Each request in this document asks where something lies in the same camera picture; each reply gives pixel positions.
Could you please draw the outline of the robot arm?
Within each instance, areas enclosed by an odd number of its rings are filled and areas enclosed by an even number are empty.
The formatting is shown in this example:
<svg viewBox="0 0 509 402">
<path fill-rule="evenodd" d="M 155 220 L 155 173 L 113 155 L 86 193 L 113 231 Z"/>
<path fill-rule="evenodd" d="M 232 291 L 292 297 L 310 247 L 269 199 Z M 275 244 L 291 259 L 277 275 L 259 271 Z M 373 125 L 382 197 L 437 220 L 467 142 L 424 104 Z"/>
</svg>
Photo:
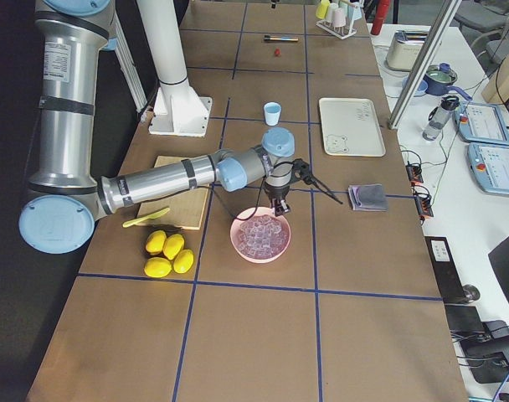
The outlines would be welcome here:
<svg viewBox="0 0 509 402">
<path fill-rule="evenodd" d="M 94 156 L 119 163 L 135 115 L 112 100 L 110 116 L 95 120 L 99 56 L 111 52 L 139 112 L 147 109 L 131 50 L 112 1 L 38 1 L 34 22 L 44 35 L 43 89 L 35 133 L 38 169 L 28 179 L 18 228 L 38 251 L 65 254 L 92 236 L 99 219 L 118 209 L 219 183 L 233 192 L 261 181 L 272 210 L 288 210 L 291 175 L 284 166 L 295 153 L 293 134 L 271 127 L 259 145 L 244 152 L 220 149 L 113 178 L 94 178 Z"/>
</svg>

